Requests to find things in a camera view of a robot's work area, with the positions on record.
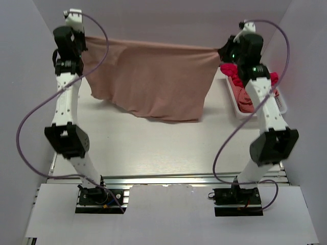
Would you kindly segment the dusty pink t shirt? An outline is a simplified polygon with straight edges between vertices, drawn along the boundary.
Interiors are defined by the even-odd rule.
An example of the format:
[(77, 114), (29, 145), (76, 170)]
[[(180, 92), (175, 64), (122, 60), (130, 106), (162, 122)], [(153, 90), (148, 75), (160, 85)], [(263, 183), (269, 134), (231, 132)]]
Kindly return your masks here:
[(137, 117), (195, 121), (220, 64), (214, 48), (86, 38), (91, 95)]

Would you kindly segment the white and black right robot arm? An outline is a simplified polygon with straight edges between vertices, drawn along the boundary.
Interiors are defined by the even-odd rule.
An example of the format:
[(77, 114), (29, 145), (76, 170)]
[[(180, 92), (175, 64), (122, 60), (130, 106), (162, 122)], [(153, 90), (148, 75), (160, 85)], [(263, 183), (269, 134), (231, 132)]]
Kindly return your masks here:
[(261, 63), (262, 36), (254, 33), (239, 37), (231, 35), (218, 54), (224, 63), (234, 63), (238, 77), (255, 108), (260, 135), (250, 147), (250, 160), (236, 177), (230, 192), (231, 199), (241, 204), (249, 198), (261, 178), (274, 165), (289, 157), (298, 138), (296, 129), (290, 129), (275, 101), (271, 76)]

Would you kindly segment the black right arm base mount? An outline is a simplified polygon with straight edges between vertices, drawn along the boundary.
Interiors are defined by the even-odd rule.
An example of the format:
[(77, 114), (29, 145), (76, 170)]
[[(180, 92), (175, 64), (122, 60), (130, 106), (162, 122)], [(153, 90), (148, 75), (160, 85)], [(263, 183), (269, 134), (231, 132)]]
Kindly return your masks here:
[(214, 201), (216, 217), (263, 216), (258, 188), (215, 188), (208, 198)]

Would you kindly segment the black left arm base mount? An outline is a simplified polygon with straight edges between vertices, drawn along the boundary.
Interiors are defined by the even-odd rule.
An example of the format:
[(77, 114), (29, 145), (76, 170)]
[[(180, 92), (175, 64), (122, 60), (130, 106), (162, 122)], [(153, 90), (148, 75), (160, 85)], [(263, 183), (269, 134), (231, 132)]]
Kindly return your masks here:
[(111, 194), (105, 192), (103, 189), (82, 188), (79, 191), (77, 204), (75, 208), (76, 214), (123, 214), (126, 210), (124, 204), (124, 190), (110, 189), (119, 205)]

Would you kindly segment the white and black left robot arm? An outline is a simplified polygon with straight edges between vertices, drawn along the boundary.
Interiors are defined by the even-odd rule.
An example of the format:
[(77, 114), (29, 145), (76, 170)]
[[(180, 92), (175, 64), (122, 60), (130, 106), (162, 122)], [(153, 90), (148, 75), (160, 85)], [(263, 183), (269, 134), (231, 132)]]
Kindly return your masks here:
[(77, 119), (78, 94), (84, 64), (81, 54), (86, 50), (85, 37), (69, 26), (53, 31), (57, 50), (53, 63), (58, 90), (63, 92), (56, 101), (56, 111), (51, 126), (44, 130), (55, 152), (66, 159), (80, 175), (82, 203), (103, 204), (108, 199), (104, 181), (89, 157), (89, 137)]

